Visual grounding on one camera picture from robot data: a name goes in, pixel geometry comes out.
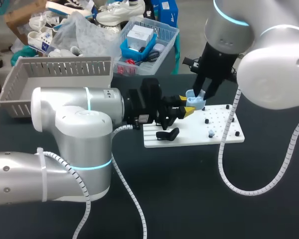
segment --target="white shoe box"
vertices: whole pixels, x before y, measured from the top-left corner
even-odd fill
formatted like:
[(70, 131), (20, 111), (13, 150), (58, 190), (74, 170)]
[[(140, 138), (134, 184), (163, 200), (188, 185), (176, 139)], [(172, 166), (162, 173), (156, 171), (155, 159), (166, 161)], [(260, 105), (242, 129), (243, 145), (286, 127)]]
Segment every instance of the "white shoe box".
[(134, 25), (133, 28), (132, 28), (132, 31), (141, 32), (141, 33), (149, 35), (149, 40), (151, 40), (154, 36), (154, 30), (153, 29), (143, 27), (143, 26)]
[(128, 33), (126, 38), (128, 41), (128, 47), (137, 51), (139, 51), (142, 47), (146, 47), (150, 42), (150, 35), (132, 30)]

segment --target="light blue cup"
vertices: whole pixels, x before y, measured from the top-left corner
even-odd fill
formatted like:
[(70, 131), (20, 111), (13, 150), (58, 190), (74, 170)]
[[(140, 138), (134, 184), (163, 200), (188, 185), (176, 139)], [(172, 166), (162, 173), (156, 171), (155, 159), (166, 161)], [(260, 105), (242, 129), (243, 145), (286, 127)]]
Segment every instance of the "light blue cup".
[(204, 108), (206, 101), (204, 100), (205, 92), (203, 90), (200, 91), (199, 95), (195, 97), (193, 90), (186, 91), (187, 107), (195, 107), (195, 110), (201, 110)]

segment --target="blue label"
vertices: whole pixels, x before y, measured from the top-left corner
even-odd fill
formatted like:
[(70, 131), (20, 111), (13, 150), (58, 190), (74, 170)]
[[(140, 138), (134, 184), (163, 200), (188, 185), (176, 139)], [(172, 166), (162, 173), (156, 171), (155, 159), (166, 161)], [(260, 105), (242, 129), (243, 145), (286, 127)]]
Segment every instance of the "blue label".
[(48, 48), (49, 48), (49, 45), (46, 44), (45, 42), (43, 42), (43, 43), (42, 43), (42, 48), (41, 48), (41, 49), (42, 49), (43, 51), (47, 51)]

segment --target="white pegboard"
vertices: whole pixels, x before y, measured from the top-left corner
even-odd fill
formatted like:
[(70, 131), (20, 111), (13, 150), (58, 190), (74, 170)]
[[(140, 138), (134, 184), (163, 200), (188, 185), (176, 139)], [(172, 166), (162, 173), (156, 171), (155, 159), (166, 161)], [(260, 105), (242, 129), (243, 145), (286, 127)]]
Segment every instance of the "white pegboard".
[[(161, 126), (156, 126), (156, 123), (144, 124), (144, 146), (146, 148), (157, 148), (220, 144), (231, 107), (229, 105), (229, 109), (226, 109), (226, 105), (205, 106), (204, 111), (195, 111), (185, 119), (177, 119), (166, 130), (170, 132), (176, 127), (179, 128), (179, 135), (174, 141), (157, 140), (156, 132), (163, 131)], [(234, 119), (234, 122), (230, 125), (226, 143), (242, 143), (245, 140), (236, 114), (234, 115)], [(210, 130), (215, 132), (212, 138), (208, 137), (208, 131)]]

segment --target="black table surface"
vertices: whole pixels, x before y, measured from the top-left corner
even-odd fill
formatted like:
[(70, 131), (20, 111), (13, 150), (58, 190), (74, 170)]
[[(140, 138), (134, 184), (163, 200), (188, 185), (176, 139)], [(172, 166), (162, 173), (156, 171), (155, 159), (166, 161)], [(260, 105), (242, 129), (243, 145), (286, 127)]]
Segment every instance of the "black table surface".
[[(165, 95), (183, 94), (194, 75), (158, 77)], [(114, 78), (125, 94), (142, 77)], [(225, 82), (207, 104), (233, 101), (237, 86)], [(283, 111), (260, 108), (242, 97), (237, 116), (244, 143), (228, 144), (224, 168), (237, 187), (255, 190), (277, 174), (299, 107)], [(54, 138), (34, 130), (29, 119), (12, 119), (0, 109), (0, 151), (35, 153), (38, 146), (58, 153)], [(277, 187), (245, 197), (222, 182), (217, 169), (218, 145), (144, 148), (141, 130), (116, 136), (113, 154), (146, 218), (149, 239), (299, 238), (299, 138), (292, 162)], [(72, 202), (0, 206), (0, 239), (70, 239), (85, 205)], [(80, 239), (141, 239), (138, 212), (113, 171), (107, 195), (92, 204)]]

